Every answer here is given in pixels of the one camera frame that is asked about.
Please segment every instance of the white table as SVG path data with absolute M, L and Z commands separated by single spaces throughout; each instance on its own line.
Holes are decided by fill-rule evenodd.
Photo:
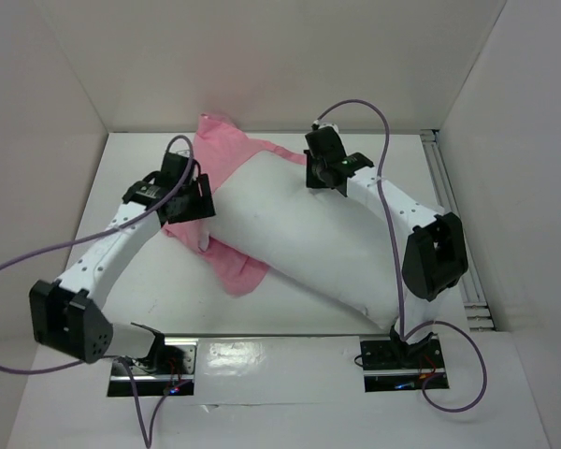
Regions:
M 302 135 L 253 136 L 294 151 L 304 147 Z M 105 227 L 126 188 L 160 165 L 171 137 L 109 137 L 79 236 Z M 343 140 L 351 152 L 378 159 L 382 136 L 346 135 Z M 393 138 L 385 176 L 422 202 L 436 202 L 419 137 Z M 69 260 L 83 251 L 77 248 Z M 104 312 L 111 321 L 137 321 L 174 333 L 375 332 L 356 312 L 273 271 L 250 295 L 230 297 L 205 263 L 164 235 L 137 255 Z M 452 289 L 441 318 L 467 328 L 459 289 Z M 359 354 L 356 337 L 201 340 L 195 394 L 167 400 L 153 447 L 548 447 L 511 337 L 486 333 L 474 338 L 490 383 L 481 405 L 460 415 L 430 409 L 419 392 L 364 393 L 361 370 L 352 362 Z M 460 406 L 480 388 L 479 365 L 452 332 L 441 333 L 441 343 L 451 388 L 431 395 L 446 406 Z M 223 364 L 215 353 L 228 355 Z M 65 361 L 42 347 L 34 367 Z M 108 363 L 98 362 L 29 378 L 9 448 L 142 447 L 132 399 L 106 398 L 108 374 Z M 147 414 L 155 399 L 142 403 Z

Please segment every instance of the fabric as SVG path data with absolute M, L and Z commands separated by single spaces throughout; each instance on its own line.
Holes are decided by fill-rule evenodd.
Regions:
M 271 152 L 292 163 L 306 164 L 304 154 L 290 152 L 265 140 L 248 138 L 225 117 L 209 114 L 200 117 L 194 139 L 194 157 L 202 171 L 208 173 L 213 194 L 259 152 Z M 177 237 L 209 262 L 224 290 L 231 295 L 250 293 L 266 276 L 267 264 L 211 237 L 201 220 L 167 224 L 164 232 Z

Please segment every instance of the pink cloth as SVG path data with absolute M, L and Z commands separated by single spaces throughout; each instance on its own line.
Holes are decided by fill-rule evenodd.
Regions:
M 251 157 L 259 152 L 274 152 L 278 156 L 305 165 L 306 156 L 296 154 L 274 143 L 248 138 L 227 118 L 203 114 L 194 139 L 194 156 L 209 175 L 212 193 Z M 224 290 L 231 295 L 245 295 L 259 285 L 268 272 L 268 265 L 225 245 L 212 237 L 208 247 L 200 239 L 204 237 L 202 221 L 167 224 L 164 232 L 177 237 L 188 248 L 208 261 Z

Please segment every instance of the white wall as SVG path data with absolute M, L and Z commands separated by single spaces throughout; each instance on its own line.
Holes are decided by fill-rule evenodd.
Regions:
M 0 1 L 0 263 L 74 236 L 106 131 L 31 0 Z M 66 252 L 0 275 L 0 363 L 30 368 L 28 291 Z M 0 447 L 26 378 L 0 373 Z
M 109 130 L 192 130 L 204 110 L 302 129 L 344 98 L 439 127 L 504 0 L 37 0 Z M 335 118 L 377 128 L 362 108 Z
M 440 132 L 485 294 L 561 448 L 561 0 L 510 0 Z

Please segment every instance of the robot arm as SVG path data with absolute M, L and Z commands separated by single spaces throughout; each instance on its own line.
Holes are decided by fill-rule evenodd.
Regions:
M 306 141 L 306 185 L 313 189 L 336 189 L 386 222 L 379 196 L 381 182 L 395 225 L 396 246 L 402 257 L 400 272 L 408 297 L 400 311 L 405 316 L 403 332 L 397 320 L 392 338 L 401 352 L 407 352 L 409 346 L 424 344 L 429 337 L 427 330 L 416 332 L 407 341 L 400 341 L 398 336 L 436 319 L 442 293 L 457 285 L 468 270 L 461 221 L 453 213 L 440 215 L 420 205 L 390 181 L 379 179 L 372 161 L 363 154 L 348 156 L 335 126 L 314 126 Z
M 208 175 L 198 170 L 194 177 L 194 168 L 199 165 L 193 161 L 177 193 L 162 207 L 138 219 L 180 182 L 189 161 L 167 152 L 161 170 L 133 184 L 122 198 L 107 227 L 107 231 L 118 228 L 118 232 L 94 243 L 54 282 L 36 282 L 29 297 L 37 342 L 86 363 L 122 355 L 150 370 L 171 358 L 169 352 L 176 348 L 164 345 L 162 333 L 135 324 L 112 324 L 101 309 L 131 259 L 166 222 L 181 223 L 214 215 Z

